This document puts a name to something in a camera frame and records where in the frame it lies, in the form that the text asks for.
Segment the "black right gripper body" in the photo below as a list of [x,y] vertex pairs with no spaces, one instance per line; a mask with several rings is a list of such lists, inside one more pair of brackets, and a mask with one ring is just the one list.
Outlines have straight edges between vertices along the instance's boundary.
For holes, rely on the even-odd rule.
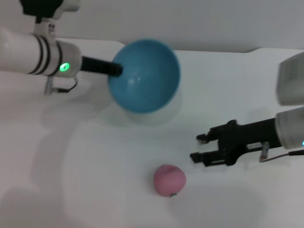
[[234,165],[240,156],[248,153],[247,145],[265,142],[269,143],[271,149],[282,146],[274,118],[245,125],[232,120],[219,131],[219,151],[227,166]]

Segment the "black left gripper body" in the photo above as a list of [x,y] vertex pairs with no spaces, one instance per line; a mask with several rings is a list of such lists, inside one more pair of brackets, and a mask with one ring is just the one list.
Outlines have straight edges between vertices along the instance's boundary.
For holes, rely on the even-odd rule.
[[111,73],[111,63],[95,58],[82,57],[81,71],[109,75]]

